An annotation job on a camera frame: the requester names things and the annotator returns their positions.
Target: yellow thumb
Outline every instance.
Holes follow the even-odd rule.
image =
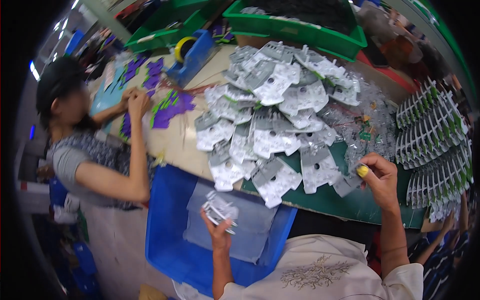
[[[360,166],[357,168],[357,174],[364,178],[368,174],[368,167],[366,166]]]

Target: black cap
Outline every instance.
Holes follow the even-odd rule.
[[[71,57],[59,57],[43,71],[36,89],[36,109],[38,113],[49,110],[53,100],[62,93],[72,80],[81,80],[84,68]]]

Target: factory floor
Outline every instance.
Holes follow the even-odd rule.
[[[145,259],[147,209],[124,212],[82,203],[81,210],[106,300],[136,300],[141,284],[178,299],[171,279]]]

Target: fluorescent light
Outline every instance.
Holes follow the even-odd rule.
[[[30,61],[30,71],[32,71],[33,77],[35,77],[35,80],[40,79],[40,75],[38,75],[38,72],[35,69],[35,65],[33,64],[33,61]]]

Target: embroidered tree design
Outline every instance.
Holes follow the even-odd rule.
[[[348,274],[348,270],[352,264],[345,262],[338,262],[333,265],[324,265],[330,259],[330,256],[323,255],[316,262],[310,265],[300,266],[293,270],[285,271],[282,274],[281,280],[286,288],[289,284],[301,290],[303,287],[327,287],[335,280],[339,280],[343,273]]]

